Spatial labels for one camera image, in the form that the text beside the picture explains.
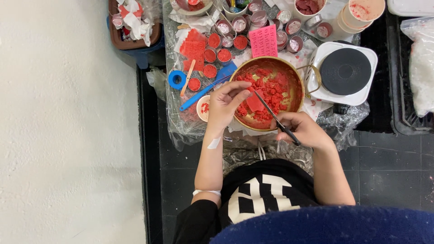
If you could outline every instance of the scissors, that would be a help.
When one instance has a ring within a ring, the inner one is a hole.
[[[292,133],[292,131],[290,131],[286,126],[282,125],[282,123],[280,123],[280,121],[277,119],[277,117],[274,115],[274,113],[271,111],[270,107],[265,103],[265,101],[262,99],[262,97],[256,92],[256,90],[254,90],[256,96],[258,96],[259,100],[262,102],[262,104],[264,104],[265,108],[268,110],[268,112],[270,112],[270,114],[273,116],[273,118],[276,120],[276,125],[277,128],[279,128],[281,131],[285,132],[286,134],[288,134],[291,139],[293,140],[294,145],[296,146],[300,146],[301,142],[297,139],[297,137]]]

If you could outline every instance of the floor tile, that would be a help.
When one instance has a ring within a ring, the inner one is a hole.
[[[339,151],[339,158],[344,170],[359,170],[359,147]]]
[[[385,133],[359,132],[361,146],[393,149],[405,152],[421,152],[421,137]]]
[[[434,135],[422,136],[422,153],[434,155]]]
[[[171,244],[173,242],[173,235],[175,234],[176,216],[164,215],[163,216],[163,243]]]
[[[160,134],[160,164],[161,168],[191,168],[196,169],[201,153],[201,143],[185,145],[181,152],[172,144],[167,130],[167,123],[159,123]]]
[[[161,170],[161,205],[163,215],[178,215],[190,206],[194,191],[195,169]]]
[[[166,103],[158,99],[158,122],[167,122]]]
[[[345,173],[345,177],[347,178],[348,185],[351,188],[351,192],[353,193],[356,204],[360,204],[359,171],[347,170],[344,171],[344,173]]]
[[[421,171],[360,171],[360,205],[420,208]]]
[[[420,170],[421,155],[374,147],[360,148],[360,170]]]
[[[434,170],[421,174],[421,210],[434,212]]]
[[[422,170],[434,170],[434,156],[422,154]]]

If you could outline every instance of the white bandage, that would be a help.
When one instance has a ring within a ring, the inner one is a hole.
[[[193,196],[195,196],[197,193],[199,193],[199,192],[203,192],[203,191],[201,191],[201,190],[195,190],[194,192],[193,192]],[[220,193],[220,191],[208,191],[208,192],[212,192],[212,193],[214,193],[215,195],[217,195],[218,197],[221,197],[221,193]]]
[[[221,140],[221,137],[219,137],[217,139],[213,139],[213,141],[208,145],[207,149],[216,149],[220,140]]]

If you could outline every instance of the navy blue fabric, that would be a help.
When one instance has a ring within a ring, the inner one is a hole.
[[[434,243],[434,214],[363,206],[270,212],[228,226],[210,243]]]

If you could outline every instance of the white print on shirt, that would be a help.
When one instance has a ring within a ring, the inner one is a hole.
[[[290,183],[278,176],[262,175],[262,183],[259,183],[255,177],[243,184],[244,186],[250,185],[250,195],[240,192],[240,186],[230,197],[228,202],[228,216],[234,224],[267,212],[265,207],[266,201],[262,197],[269,199],[270,196],[260,195],[261,185],[265,187],[265,184],[271,185],[271,195],[277,202],[278,211],[300,208],[300,206],[292,206],[290,199],[282,194],[283,187],[291,187]]]

